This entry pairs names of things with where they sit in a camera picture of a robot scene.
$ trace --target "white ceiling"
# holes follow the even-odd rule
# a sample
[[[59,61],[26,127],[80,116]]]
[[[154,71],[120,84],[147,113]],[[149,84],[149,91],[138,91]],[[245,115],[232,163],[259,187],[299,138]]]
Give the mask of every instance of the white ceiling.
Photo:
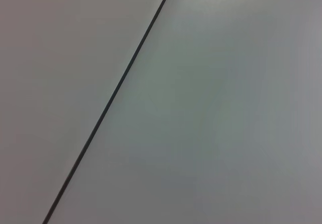
[[[162,0],[0,0],[0,223],[42,223]]]
[[[320,224],[322,0],[167,0],[50,224]]]

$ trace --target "gray surface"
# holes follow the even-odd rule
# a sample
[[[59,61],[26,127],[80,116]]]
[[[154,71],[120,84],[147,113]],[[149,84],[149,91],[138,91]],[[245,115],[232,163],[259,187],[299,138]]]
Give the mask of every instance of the gray surface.
[[[0,0],[0,223],[42,223],[162,0]]]
[[[322,0],[168,0],[51,224],[318,224]]]

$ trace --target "dark line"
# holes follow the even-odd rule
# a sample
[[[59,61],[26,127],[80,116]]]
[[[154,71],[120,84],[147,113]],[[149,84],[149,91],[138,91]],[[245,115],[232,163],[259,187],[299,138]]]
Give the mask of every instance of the dark line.
[[[125,77],[126,77],[126,76],[127,76],[127,74],[129,73],[129,71],[130,71],[130,69],[131,69],[131,66],[133,65],[133,63],[134,63],[134,61],[135,61],[135,59],[136,59],[136,57],[137,57],[137,55],[138,55],[138,53],[139,53],[139,51],[140,51],[140,49],[141,49],[142,45],[143,45],[143,43],[145,42],[145,40],[146,40],[146,38],[147,38],[147,36],[148,36],[148,34],[149,34],[149,32],[150,32],[150,30],[151,30],[151,28],[152,28],[153,24],[155,23],[155,21],[156,21],[156,19],[157,19],[158,15],[159,15],[159,13],[160,13],[160,11],[161,11],[161,9],[162,9],[163,5],[165,4],[165,2],[166,2],[166,0],[162,0],[162,2],[161,2],[161,4],[160,4],[159,8],[157,9],[157,11],[156,11],[156,13],[155,13],[155,15],[154,15],[154,17],[153,17],[152,21],[150,22],[150,24],[149,24],[149,26],[148,26],[148,28],[147,28],[147,30],[146,30],[146,32],[145,32],[145,34],[144,34],[143,38],[141,39],[141,41],[140,41],[140,43],[139,43],[139,45],[138,45],[138,47],[137,47],[137,49],[136,49],[136,51],[135,51],[134,55],[132,56],[132,58],[131,58],[131,60],[130,60],[130,62],[129,62],[129,64],[128,64],[128,66],[127,66],[127,68],[126,68],[126,70],[125,70],[124,74],[122,75],[121,80],[120,80],[120,81],[119,81],[119,83],[117,84],[117,86],[116,86],[116,88],[115,88],[115,90],[114,90],[114,92],[113,92],[113,94],[112,94],[112,96],[111,96],[111,98],[110,98],[109,102],[107,103],[106,107],[104,108],[103,113],[101,114],[101,116],[100,116],[99,120],[97,121],[97,123],[96,123],[96,125],[95,125],[95,127],[94,127],[94,129],[93,129],[93,131],[92,131],[92,133],[91,133],[91,135],[90,135],[90,137],[89,137],[89,138],[88,138],[88,140],[86,141],[86,143],[85,143],[85,145],[84,145],[84,147],[83,147],[82,151],[80,152],[80,154],[79,154],[78,158],[76,159],[76,161],[75,161],[75,163],[74,163],[74,165],[73,165],[73,167],[72,167],[72,169],[71,169],[70,173],[68,174],[68,176],[67,176],[67,178],[66,178],[65,182],[63,183],[63,185],[62,185],[62,187],[61,187],[61,189],[60,189],[59,193],[57,194],[57,196],[56,196],[56,198],[55,198],[55,200],[54,200],[54,202],[53,202],[52,206],[50,207],[50,209],[49,209],[49,211],[48,211],[48,213],[47,213],[47,215],[46,215],[46,217],[45,217],[45,220],[43,221],[43,223],[42,223],[42,224],[48,224],[48,222],[49,222],[49,220],[50,220],[50,218],[51,218],[52,214],[54,213],[54,211],[55,211],[55,209],[56,209],[56,207],[57,207],[57,205],[58,205],[58,203],[59,203],[59,201],[60,201],[60,199],[61,199],[62,195],[64,194],[64,191],[66,190],[66,188],[67,188],[67,186],[68,186],[68,184],[69,184],[70,180],[72,179],[72,176],[74,175],[74,173],[75,173],[75,171],[76,171],[77,167],[79,166],[80,162],[82,161],[82,158],[84,157],[84,155],[85,155],[85,153],[86,153],[86,150],[89,148],[89,146],[90,146],[90,144],[91,144],[91,142],[92,142],[92,140],[93,140],[93,138],[94,138],[94,136],[95,136],[95,133],[96,133],[96,132],[97,132],[97,130],[99,129],[99,127],[100,127],[100,125],[101,125],[101,123],[102,123],[102,121],[103,121],[103,119],[104,119],[104,117],[105,117],[105,115],[106,115],[107,111],[109,110],[109,108],[110,108],[110,106],[111,106],[111,104],[112,104],[112,102],[113,102],[113,100],[114,100],[114,98],[115,98],[115,96],[116,96],[117,92],[119,91],[119,89],[120,89],[120,87],[121,87],[122,83],[124,82]]]

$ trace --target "white wall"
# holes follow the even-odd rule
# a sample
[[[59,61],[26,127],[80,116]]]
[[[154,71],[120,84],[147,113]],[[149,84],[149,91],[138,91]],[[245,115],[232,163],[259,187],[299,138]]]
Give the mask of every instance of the white wall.
[[[42,223],[162,0],[0,0],[0,223]]]
[[[167,0],[50,223],[320,223],[321,8]]]

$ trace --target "white panel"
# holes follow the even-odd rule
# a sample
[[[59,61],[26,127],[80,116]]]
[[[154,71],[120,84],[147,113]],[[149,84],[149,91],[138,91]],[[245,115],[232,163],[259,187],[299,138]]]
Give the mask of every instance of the white panel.
[[[162,0],[0,0],[0,223],[41,223]]]
[[[51,224],[318,224],[322,0],[167,0]]]

